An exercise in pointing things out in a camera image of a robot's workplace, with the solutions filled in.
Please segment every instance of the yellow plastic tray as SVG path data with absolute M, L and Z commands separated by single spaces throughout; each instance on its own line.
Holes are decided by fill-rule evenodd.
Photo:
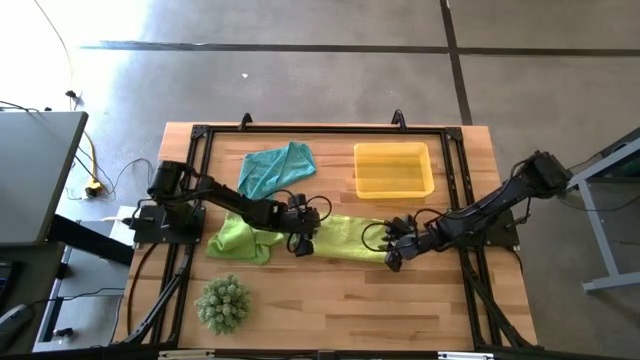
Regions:
M 353 147 L 361 199 L 420 198 L 433 192 L 425 143 L 372 143 Z

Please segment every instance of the concrete floor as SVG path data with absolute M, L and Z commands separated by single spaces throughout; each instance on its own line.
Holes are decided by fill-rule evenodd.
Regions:
M 446 45 L 437 0 L 41 3 L 72 45 L 97 40 Z M 640 48 L 635 19 L 640 3 L 633 0 L 450 0 L 450 5 L 460 46 Z M 60 84 L 68 73 L 55 36 L 37 8 L 20 5 L 18 12 L 27 20 L 16 27 L 28 27 L 33 38 L 27 40 L 39 41 L 38 51 L 45 49 L 48 56 L 30 57 L 29 67 L 11 76 L 16 83 L 28 76 L 31 84 L 51 77 Z M 24 62 L 25 53 L 28 49 L 15 54 L 12 64 Z M 168 121 L 238 121 L 249 111 L 263 122 L 386 123 L 399 107 L 410 124 L 461 123 L 448 55 L 108 50 L 72 55 L 74 87 L 90 114 L 87 132 L 112 178 L 130 160 L 155 159 Z M 534 149 L 572 165 L 640 123 L 640 58 L 463 56 L 461 63 L 474 124 L 490 126 L 503 177 Z M 0 86 L 0 98 L 63 109 L 64 98 L 51 87 Z M 133 205 L 144 195 L 145 176 L 144 166 L 135 166 L 123 174 L 116 200 L 62 199 L 58 212 L 85 220 L 112 216 L 118 206 Z M 67 183 L 72 197 L 85 182 L 75 168 Z M 540 344 L 638 357 L 640 286 L 585 295 L 581 281 L 605 275 L 585 213 L 556 200 L 534 201 L 532 213 L 519 234 Z

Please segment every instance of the wooden tabletop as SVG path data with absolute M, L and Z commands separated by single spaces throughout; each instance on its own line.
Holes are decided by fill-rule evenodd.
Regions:
M 193 123 L 167 124 L 160 148 L 161 160 L 185 161 L 192 126 Z M 480 198 L 500 185 L 489 130 L 484 126 L 463 126 L 462 129 L 474 194 L 476 198 Z M 333 202 L 336 214 L 391 219 L 414 213 L 416 209 L 425 206 L 441 211 L 450 207 L 442 147 L 439 138 L 433 135 L 216 134 L 209 175 L 229 187 L 235 187 L 245 154 L 282 147 L 290 140 L 309 145 L 317 173 L 288 189 L 307 196 L 327 196 Z M 363 200 L 356 196 L 354 144 L 416 140 L 424 141 L 429 149 L 435 182 L 432 194 L 423 199 L 395 200 Z M 459 175 L 455 149 L 452 151 L 456 174 Z M 221 227 L 226 213 L 212 204 L 206 206 L 207 223 L 203 240 L 209 239 Z M 424 214 L 424 221 L 428 217 L 429 215 Z M 194 257 L 180 348 L 472 348 L 456 250 L 424 254 L 405 261 L 400 273 L 392 273 L 384 264 L 313 256 L 295 258 L 283 245 L 272 248 L 271 260 L 267 265 L 256 266 L 240 261 L 209 258 L 204 251 L 205 245 L 203 242 L 197 247 Z M 159 245 L 142 269 L 132 299 L 134 328 L 157 299 L 167 248 L 167 245 Z M 125 294 L 129 293 L 131 279 L 146 249 L 144 247 L 136 251 Z M 506 250 L 487 248 L 487 259 L 497 303 L 525 339 L 536 343 L 524 282 L 516 258 Z M 198 322 L 193 302 L 209 280 L 230 273 L 236 274 L 250 289 L 252 312 L 236 333 L 215 336 Z M 124 304 L 127 300 L 124 299 L 120 309 L 115 341 L 126 336 Z M 173 307 L 174 303 L 171 302 L 165 317 L 163 335 L 168 333 Z M 479 309 L 483 334 L 488 339 L 486 312 L 481 305 Z

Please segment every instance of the gray metal stand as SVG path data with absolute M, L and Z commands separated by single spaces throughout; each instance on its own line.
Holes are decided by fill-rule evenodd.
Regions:
M 599 204 L 597 199 L 595 199 L 594 185 L 596 185 L 596 183 L 607 183 L 609 185 L 615 184 L 616 186 L 620 184 L 628 185 L 630 183 L 639 184 L 640 180 L 638 180 L 637 178 L 634 178 L 635 181 L 629 181 L 630 179 L 628 178 L 616 179 L 615 176 L 611 175 L 612 169 L 619 168 L 621 165 L 624 165 L 631 160 L 637 159 L 639 156 L 640 138 L 629 142 L 626 146 L 613 152 L 604 159 L 596 162 L 582 172 L 576 174 L 569 182 L 567 189 L 578 187 L 578 189 L 580 190 L 580 194 L 582 195 L 582 199 L 584 200 L 586 209 L 603 209 L 604 207 Z M 628 200 L 631 200 L 637 195 L 638 192 L 636 192 L 635 194 L 631 194 L 630 196 L 626 196 L 626 198 Z M 638 212 L 638 209 L 635 207 L 637 205 L 632 205 L 634 205 L 634 207 L 629 206 L 629 209 L 626 211 L 635 211 L 636 215 L 640 215 L 640 212 Z M 603 225 L 605 222 L 603 216 L 597 211 L 587 211 L 587 215 L 589 216 L 591 226 L 593 227 L 593 231 L 596 235 L 598 246 L 600 247 L 600 252 L 602 253 L 602 258 L 604 259 L 604 263 L 609 276 L 583 283 L 582 287 L 584 291 L 589 293 L 595 290 L 640 284 L 640 272 L 636 271 L 623 274 L 620 273 L 618 265 L 616 264 L 616 260 L 614 259 L 614 254 L 612 253 L 610 247 L 609 237 L 611 237 L 611 235 L 609 237 L 607 236 L 607 231 L 605 229 L 605 226 Z M 618 226 L 617 229 L 618 234 L 620 234 L 620 227 Z M 627 232 L 624 233 L 624 236 L 626 236 L 627 238 L 631 238 L 633 236 L 637 236 L 637 233 Z

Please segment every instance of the desk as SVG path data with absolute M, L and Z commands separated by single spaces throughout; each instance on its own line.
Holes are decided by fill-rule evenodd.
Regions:
M 192 123 L 168 123 L 160 148 L 161 160 L 184 162 Z M 473 189 L 477 198 L 497 188 L 499 176 L 487 127 L 462 127 Z M 449 205 L 440 141 L 429 135 L 374 134 L 216 134 L 209 175 L 230 187 L 246 153 L 273 149 L 290 140 L 308 144 L 317 174 L 288 189 L 331 199 L 336 214 L 390 219 L 429 206 Z M 353 145 L 356 142 L 424 141 L 430 151 L 436 190 L 425 199 L 363 200 L 355 193 Z M 454 165 L 458 173 L 458 164 Z M 216 232 L 226 211 L 207 204 L 203 240 Z M 180 335 L 180 348 L 435 350 L 471 349 L 472 341 L 459 256 L 456 250 L 427 253 L 406 261 L 400 273 L 383 264 L 295 258 L 284 246 L 272 249 L 271 261 L 254 266 L 212 259 L 201 243 L 194 257 Z M 145 249 L 136 251 L 129 289 Z M 159 245 L 141 272 L 132 307 L 135 327 L 155 303 L 167 253 Z M 525 287 L 518 262 L 503 249 L 487 248 L 493 292 L 510 321 L 535 343 Z M 212 278 L 236 274 L 252 291 L 250 318 L 231 336 L 214 336 L 200 325 L 193 301 Z M 168 333 L 174 304 L 170 303 L 163 334 Z M 486 312 L 479 305 L 483 334 L 488 338 Z M 120 310 L 115 340 L 126 334 L 126 307 Z

